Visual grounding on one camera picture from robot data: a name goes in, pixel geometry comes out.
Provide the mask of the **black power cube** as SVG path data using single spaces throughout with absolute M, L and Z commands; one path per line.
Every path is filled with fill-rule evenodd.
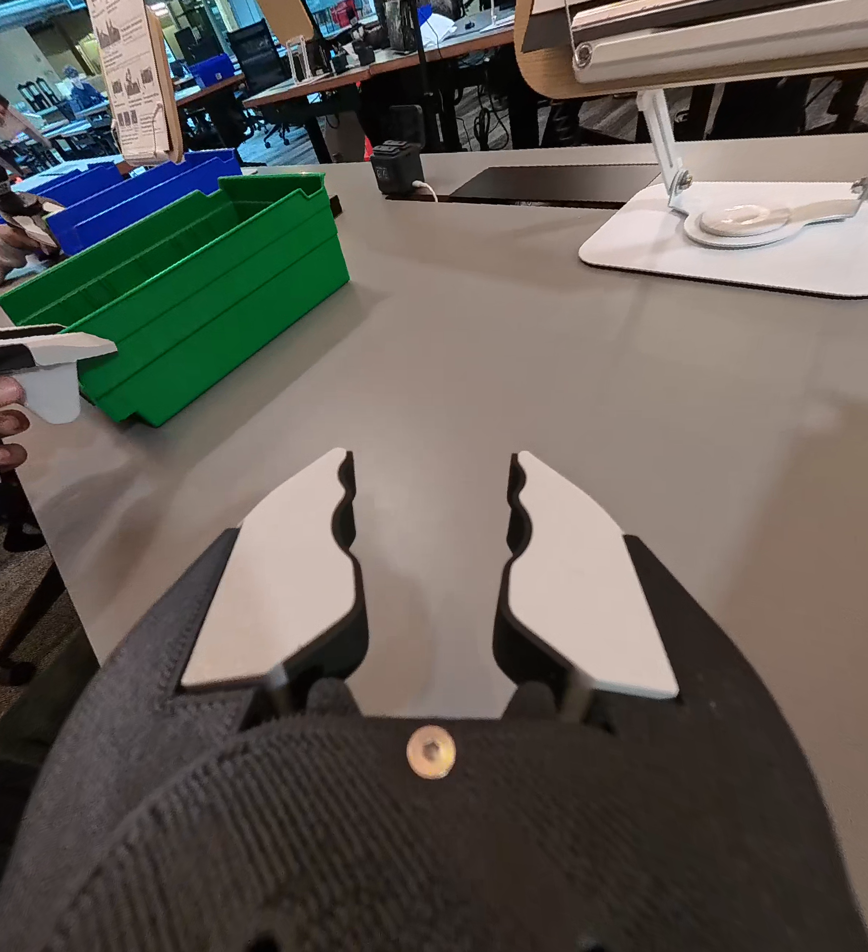
M 415 142 L 386 140 L 373 147 L 370 164 L 377 186 L 385 197 L 409 196 L 425 181 L 422 147 Z

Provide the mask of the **white metal stand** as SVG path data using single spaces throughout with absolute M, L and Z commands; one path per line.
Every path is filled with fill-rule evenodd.
M 592 268 L 841 300 L 868 299 L 868 175 L 848 183 L 695 184 L 663 89 L 637 95 L 661 185 L 579 249 Z

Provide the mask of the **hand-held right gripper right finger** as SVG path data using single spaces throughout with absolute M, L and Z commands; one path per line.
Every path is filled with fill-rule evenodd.
M 550 689 L 560 720 L 581 722 L 599 695 L 679 698 L 626 536 L 613 517 L 532 452 L 511 456 L 509 558 L 501 573 L 495 660 L 515 685 Z

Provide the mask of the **green plastic bin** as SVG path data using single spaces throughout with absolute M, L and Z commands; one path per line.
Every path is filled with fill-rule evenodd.
M 166 423 L 349 281 L 323 173 L 227 176 L 0 295 L 17 327 L 117 353 L 83 362 L 114 422 Z

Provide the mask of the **black swivel chair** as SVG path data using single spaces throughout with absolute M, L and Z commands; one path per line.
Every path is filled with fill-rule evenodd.
M 243 114 L 246 114 L 246 99 L 287 81 L 290 78 L 289 66 L 279 54 L 271 30 L 264 19 L 230 31 L 226 37 L 244 80 L 245 95 L 239 104 Z

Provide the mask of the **wooden sign board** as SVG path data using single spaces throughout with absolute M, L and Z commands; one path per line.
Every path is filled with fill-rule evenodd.
M 160 19 L 144 1 L 88 1 L 111 130 L 132 167 L 179 164 L 184 145 Z

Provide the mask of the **black desk panel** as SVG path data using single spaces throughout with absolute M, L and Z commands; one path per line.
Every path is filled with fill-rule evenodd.
M 453 203 L 618 209 L 660 178 L 656 165 L 494 166 L 450 195 Z

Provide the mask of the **long wooden table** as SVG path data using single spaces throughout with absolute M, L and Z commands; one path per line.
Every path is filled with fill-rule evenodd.
M 428 94 L 436 120 L 436 131 L 428 133 L 429 142 L 434 149 L 456 152 L 461 148 L 461 140 L 454 96 L 461 83 L 453 64 L 470 54 L 511 46 L 513 41 L 511 16 L 501 20 L 498 27 L 491 27 L 488 15 L 480 13 L 463 19 L 456 30 L 429 51 L 413 54 L 380 51 L 371 64 L 297 84 L 284 81 L 247 97 L 244 106 L 257 111 L 280 109 L 304 120 L 355 113 L 363 104 L 368 84 L 385 76 L 394 76 L 399 82 L 414 77 L 421 92 Z

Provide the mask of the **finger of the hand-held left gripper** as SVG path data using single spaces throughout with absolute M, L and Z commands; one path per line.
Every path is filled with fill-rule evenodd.
M 0 328 L 0 377 L 15 379 L 23 406 L 51 424 L 76 420 L 81 412 L 78 363 L 117 352 L 117 346 L 59 325 Z

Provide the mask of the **grey desk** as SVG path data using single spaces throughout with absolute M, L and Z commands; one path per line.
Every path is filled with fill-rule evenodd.
M 399 202 L 326 183 L 350 282 L 157 429 L 93 408 L 23 482 L 104 660 L 218 534 L 354 453 L 382 715 L 498 715 L 510 456 L 644 541 L 761 674 L 868 922 L 868 301 L 588 268 L 604 211 Z

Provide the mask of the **blue plastic bin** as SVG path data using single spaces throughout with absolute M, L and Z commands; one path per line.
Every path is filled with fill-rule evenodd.
M 47 217 L 60 250 L 72 256 L 139 223 L 193 192 L 209 195 L 219 180 L 241 173 L 236 149 L 187 152 L 171 162 L 110 184 Z
M 22 229 L 26 222 L 44 220 L 54 210 L 123 182 L 119 166 L 108 162 L 63 172 L 58 169 L 50 176 L 31 176 L 16 184 L 11 182 L 10 171 L 0 165 L 0 219 Z
M 237 61 L 228 54 L 212 56 L 191 64 L 188 70 L 200 89 L 208 89 L 230 79 L 242 80 L 243 78 Z

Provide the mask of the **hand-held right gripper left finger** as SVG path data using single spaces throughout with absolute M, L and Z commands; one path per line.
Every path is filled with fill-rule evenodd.
M 182 696 L 248 692 L 286 717 L 322 680 L 357 671 L 369 624 L 355 498 L 354 454 L 334 447 L 246 515 L 182 667 Z

